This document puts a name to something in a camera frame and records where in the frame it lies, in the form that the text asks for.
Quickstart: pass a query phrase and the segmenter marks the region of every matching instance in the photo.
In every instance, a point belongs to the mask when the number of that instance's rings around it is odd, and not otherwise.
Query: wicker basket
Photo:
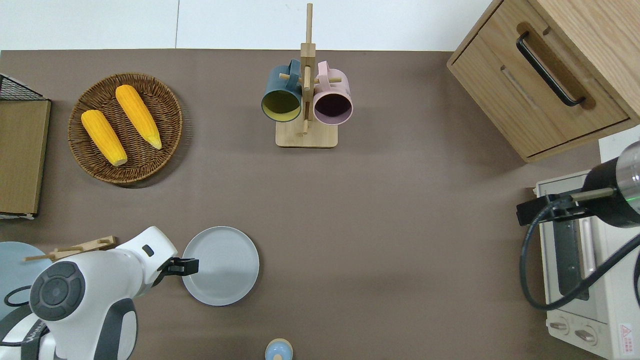
[[[133,86],[153,116],[162,149],[155,149],[136,131],[116,100],[116,87]],[[98,150],[82,125],[86,110],[100,110],[127,153],[127,163],[114,167]],[[111,184],[131,184],[155,174],[169,161],[182,135],[182,110],[173,92],[149,75],[115,74],[85,91],[69,118],[68,141],[76,161],[91,176]]]

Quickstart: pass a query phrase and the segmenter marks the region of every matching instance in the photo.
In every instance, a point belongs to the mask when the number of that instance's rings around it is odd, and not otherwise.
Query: black cable
[[[14,304],[13,302],[9,301],[9,298],[12,297],[14,294],[19,293],[22,290],[27,290],[27,289],[31,289],[31,285],[23,286],[21,288],[17,288],[15,290],[12,290],[8,294],[6,294],[6,296],[4,297],[4,304],[7,305],[7,306],[11,306],[11,307],[20,307],[20,306],[29,304],[28,301],[21,302],[20,304]]]
[[[0,347],[19,347],[22,343],[7,343],[5,341],[0,341]]]
[[[638,280],[640,280],[640,252],[638,253],[638,257],[636,259],[636,267],[634,268],[634,290],[636,293],[636,301],[638,301],[638,305],[640,306],[640,293],[638,292]]]
[[[547,214],[548,211],[553,209],[554,207],[565,203],[565,202],[573,202],[573,199],[570,195],[560,197],[556,200],[553,200],[549,204],[547,204],[540,212],[534,217],[533,221],[529,225],[527,229],[527,233],[524,237],[524,241],[522,243],[522,251],[520,252],[520,285],[522,286],[522,292],[524,293],[525,298],[531,304],[531,306],[535,307],[539,310],[553,310],[564,305],[567,305],[573,299],[578,297],[582,292],[586,291],[591,285],[593,285],[599,278],[601,278],[607,271],[609,271],[615,264],[619,263],[626,255],[632,252],[636,247],[640,245],[640,234],[633,237],[626,244],[624,244],[620,249],[609,257],[602,265],[598,266],[596,270],[583,279],[576,287],[574,287],[571,291],[569,291],[565,296],[560,299],[551,302],[550,304],[541,304],[533,299],[531,293],[529,292],[529,286],[527,285],[527,251],[529,249],[529,243],[531,242],[531,237],[533,232],[535,232],[538,224],[542,221],[543,217]],[[638,304],[640,305],[640,297],[637,292],[637,276],[640,275],[640,257],[636,261],[636,271],[634,278],[636,279],[634,289],[636,289],[636,299],[638,300]]]

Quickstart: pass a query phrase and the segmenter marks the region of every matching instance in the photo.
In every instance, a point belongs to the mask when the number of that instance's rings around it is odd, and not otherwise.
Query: yellow corn cob
[[[162,149],[160,133],[154,118],[136,89],[131,85],[120,85],[116,88],[116,99],[140,136],[156,149]]]
[[[82,126],[98,150],[113,166],[127,162],[127,154],[111,125],[99,110],[87,110],[81,116]]]

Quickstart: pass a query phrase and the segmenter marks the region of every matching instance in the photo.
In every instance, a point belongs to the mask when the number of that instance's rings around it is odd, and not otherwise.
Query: mug handle
[[[318,63],[318,82],[320,82],[320,91],[331,91],[331,85],[329,85],[329,63],[327,61]]]
[[[285,87],[291,91],[295,91],[296,86],[298,86],[298,79],[300,78],[300,61],[296,59],[291,59],[289,63],[289,80],[287,80],[287,84]]]

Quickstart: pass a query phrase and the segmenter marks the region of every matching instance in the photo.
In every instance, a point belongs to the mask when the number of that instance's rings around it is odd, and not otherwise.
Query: oven window
[[[566,295],[582,280],[580,260],[580,225],[578,220],[553,222],[556,243],[556,265],[560,294]],[[589,300],[589,291],[577,299]]]

